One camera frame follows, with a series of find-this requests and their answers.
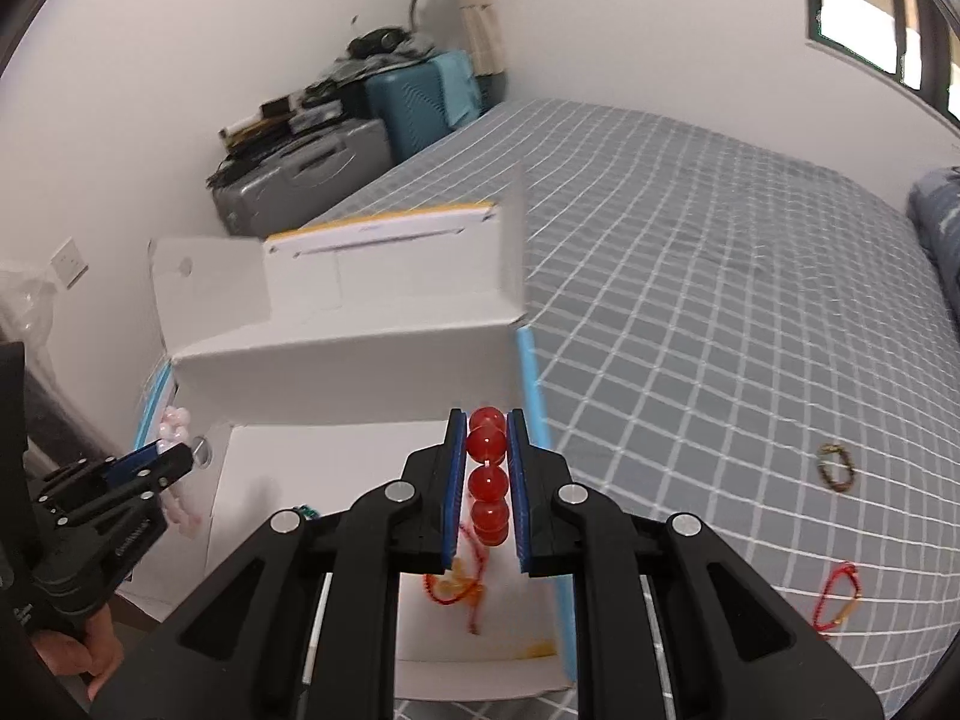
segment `white wall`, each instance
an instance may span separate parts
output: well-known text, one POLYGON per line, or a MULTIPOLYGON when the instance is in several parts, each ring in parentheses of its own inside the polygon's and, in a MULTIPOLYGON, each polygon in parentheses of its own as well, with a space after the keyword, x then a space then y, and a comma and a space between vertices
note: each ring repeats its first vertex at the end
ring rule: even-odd
POLYGON ((640 108, 833 167, 895 207, 960 138, 810 47, 806 0, 496 0, 512 97, 640 108))
POLYGON ((49 0, 0 79, 0 260, 73 236, 90 270, 56 306, 59 384, 128 446, 162 353, 147 244, 223 234, 205 177, 224 124, 309 83, 409 0, 49 0))

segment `blue suitcase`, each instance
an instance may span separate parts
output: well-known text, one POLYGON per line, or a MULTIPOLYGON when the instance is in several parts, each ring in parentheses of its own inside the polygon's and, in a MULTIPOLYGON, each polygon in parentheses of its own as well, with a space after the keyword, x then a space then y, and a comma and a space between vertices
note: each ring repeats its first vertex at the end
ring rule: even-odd
POLYGON ((429 62, 372 76, 365 87, 371 116, 386 124, 395 163, 453 132, 446 123, 440 72, 429 62))

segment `brown bead bracelet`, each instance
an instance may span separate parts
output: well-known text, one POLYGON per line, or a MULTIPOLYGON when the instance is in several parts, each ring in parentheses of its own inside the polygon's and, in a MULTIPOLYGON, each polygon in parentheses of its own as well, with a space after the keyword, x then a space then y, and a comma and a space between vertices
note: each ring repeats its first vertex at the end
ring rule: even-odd
POLYGON ((853 467, 850 452, 847 451, 847 447, 841 446, 838 443, 825 443, 820 447, 820 451, 817 453, 817 470, 820 471, 820 478, 824 480, 824 484, 833 490, 834 493, 846 493, 853 487, 853 481, 856 479, 856 469, 853 467), (840 456, 840 461, 847 469, 848 475, 845 480, 839 481, 833 478, 824 461, 824 455, 840 456))

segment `white cardboard box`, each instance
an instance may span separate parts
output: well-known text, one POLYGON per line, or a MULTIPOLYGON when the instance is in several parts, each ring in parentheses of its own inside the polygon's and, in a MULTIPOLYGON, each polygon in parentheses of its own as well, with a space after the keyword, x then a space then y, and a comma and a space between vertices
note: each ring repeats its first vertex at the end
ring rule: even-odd
MULTIPOLYGON (((332 514, 400 476, 411 452, 443 442, 451 408, 536 401, 536 364, 517 348, 520 183, 482 220, 471 216, 458 231, 310 253, 308 233, 303 248, 289 236, 282 247, 152 245, 176 405, 213 462, 179 483, 200 533, 168 530, 123 586, 128 598, 162 618, 278 509, 332 514)), ((527 406, 536 440, 539 406, 527 406)), ((458 553, 469 555, 464 538, 458 553)), ((570 685, 568 586, 522 576, 512 533, 491 551, 484 584, 471 635, 466 604, 441 607, 421 577, 401 577, 397 697, 505 699, 570 685)))

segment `window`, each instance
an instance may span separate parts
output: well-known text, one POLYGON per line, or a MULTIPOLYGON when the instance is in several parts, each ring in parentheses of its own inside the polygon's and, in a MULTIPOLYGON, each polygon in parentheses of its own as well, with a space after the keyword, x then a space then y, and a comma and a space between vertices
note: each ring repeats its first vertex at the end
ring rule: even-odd
POLYGON ((933 0, 809 0, 809 34, 960 125, 960 42, 933 0))

